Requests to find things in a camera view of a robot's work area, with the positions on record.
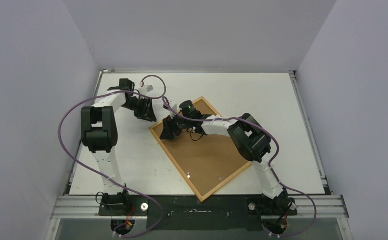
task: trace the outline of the white wall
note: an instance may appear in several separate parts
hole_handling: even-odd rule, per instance
[[[57,126],[98,76],[61,0],[0,0],[0,239],[43,239],[71,160]],[[64,129],[75,152],[75,113]]]
[[[388,1],[338,0],[297,78],[355,239],[388,239]]]
[[[64,0],[101,69],[295,70],[336,0]]]

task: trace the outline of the white tabletop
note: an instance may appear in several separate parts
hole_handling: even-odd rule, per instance
[[[138,88],[146,74],[103,74],[98,95],[127,78]],[[281,147],[275,159],[275,171],[285,185],[307,194],[324,193],[322,182],[304,121],[287,73],[158,73],[166,83],[166,97],[178,104],[204,96],[223,117],[239,117],[250,113],[268,130]],[[163,87],[156,78],[149,94],[159,96]],[[169,112],[161,100],[153,101],[157,120]],[[153,122],[138,120],[133,112],[120,108],[115,113],[118,142],[116,158],[127,187],[148,195],[193,195],[179,172],[153,138],[148,127]],[[275,145],[271,143],[272,152]],[[87,147],[81,146],[79,160],[98,169]],[[103,190],[101,177],[76,167],[70,195],[95,195]],[[260,194],[260,183],[251,166],[215,194]]]

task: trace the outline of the metal frame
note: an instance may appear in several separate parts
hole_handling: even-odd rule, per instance
[[[103,74],[148,74],[148,73],[287,73],[286,71],[262,71],[262,70],[224,70],[221,68],[201,68],[201,69],[181,69],[181,70],[151,70],[151,69],[105,69],[99,72],[97,84],[93,96],[97,94],[98,87],[101,83]],[[328,186],[326,175],[323,170],[323,165],[316,146],[316,141],[310,127],[309,119],[304,109],[301,100],[300,92],[297,87],[294,71],[289,71],[291,83],[295,96],[297,98],[298,106],[300,108],[304,124],[306,126],[307,134],[309,136],[310,144],[313,148],[315,160],[321,175],[322,185]],[[81,149],[77,151],[77,158],[79,157]],[[69,186],[74,177],[76,164],[73,165],[73,170],[69,180]],[[342,238],[344,240],[353,240],[347,219],[349,218],[344,199],[341,195],[327,195],[327,196],[311,196],[317,206],[317,218],[335,218]],[[297,205],[297,216],[291,218],[313,218],[313,206],[309,199],[304,196],[293,196]],[[46,240],[54,240],[60,227],[61,219],[125,219],[125,216],[98,216],[98,204],[95,202],[94,196],[59,196],[56,200],[53,213],[51,215],[50,224],[48,226]],[[146,216],[133,216],[129,219],[146,219]],[[262,217],[263,219],[272,219],[273,217]]]

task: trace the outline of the table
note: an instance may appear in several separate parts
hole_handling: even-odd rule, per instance
[[[128,78],[138,88],[147,74],[105,73],[98,95],[118,85],[119,79]],[[166,97],[181,103],[204,96],[223,117],[239,117],[250,113],[278,140],[281,147],[276,158],[275,171],[287,186],[307,194],[324,193],[320,173],[310,139],[287,73],[157,73],[166,83]],[[163,86],[156,78],[145,83],[159,96]],[[169,112],[162,109],[161,100],[153,101],[158,120]],[[115,113],[118,143],[116,157],[119,171],[126,185],[148,195],[193,195],[176,168],[148,130],[153,122],[134,118],[133,113],[120,108]],[[98,169],[87,147],[81,146],[78,159]],[[73,172],[70,195],[95,195],[103,190],[101,177],[77,165]],[[260,184],[253,167],[216,192],[216,195],[260,194]]]

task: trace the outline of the wooden tray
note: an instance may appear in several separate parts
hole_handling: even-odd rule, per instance
[[[204,97],[193,104],[202,114],[219,114]],[[174,140],[160,140],[163,122],[149,129],[201,202],[251,165],[238,153],[231,138],[207,135],[199,141],[192,141],[189,133],[183,131]],[[193,139],[199,137],[199,134],[192,134]]]

